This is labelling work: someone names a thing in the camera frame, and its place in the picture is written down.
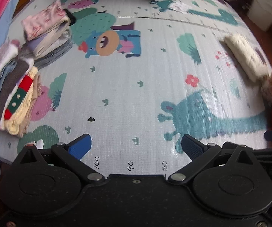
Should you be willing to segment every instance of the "screw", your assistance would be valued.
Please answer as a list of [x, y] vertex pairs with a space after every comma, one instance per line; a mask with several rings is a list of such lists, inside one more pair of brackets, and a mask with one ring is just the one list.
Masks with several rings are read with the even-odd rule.
[[88, 175], [88, 179], [91, 181], [100, 181], [103, 176], [99, 173], [91, 173]]
[[134, 183], [134, 184], [139, 184], [139, 183], [141, 183], [141, 181], [138, 180], [138, 179], [135, 179], [135, 180], [132, 181], [132, 183]]
[[261, 221], [257, 224], [257, 227], [267, 227], [267, 223]]
[[7, 227], [16, 227], [16, 224], [13, 223], [12, 221], [9, 221], [8, 223], [6, 223]]
[[174, 181], [183, 181], [183, 180], [186, 179], [186, 176], [184, 174], [181, 174], [181, 173], [174, 173], [170, 177]]

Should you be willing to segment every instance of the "pink flower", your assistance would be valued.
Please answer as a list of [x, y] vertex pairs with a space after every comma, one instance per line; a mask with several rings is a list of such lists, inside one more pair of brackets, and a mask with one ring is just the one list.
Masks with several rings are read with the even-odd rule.
[[190, 84], [192, 87], [197, 87], [198, 83], [199, 83], [199, 78], [197, 78], [191, 74], [188, 74], [187, 78], [185, 79], [185, 82], [187, 84]]

